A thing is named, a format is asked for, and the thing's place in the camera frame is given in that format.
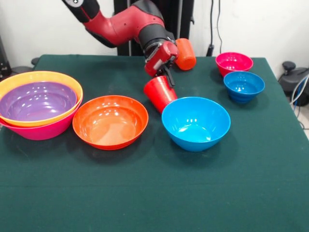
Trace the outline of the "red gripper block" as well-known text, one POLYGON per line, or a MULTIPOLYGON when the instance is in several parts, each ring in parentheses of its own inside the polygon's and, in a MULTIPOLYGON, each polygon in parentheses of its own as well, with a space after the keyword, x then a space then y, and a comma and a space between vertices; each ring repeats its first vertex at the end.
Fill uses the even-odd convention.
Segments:
POLYGON ((166 76, 170 87, 174 87, 175 83, 172 78, 169 67, 178 57, 178 48, 171 41, 164 41, 155 46, 155 49, 145 60, 145 71, 152 77, 166 76))

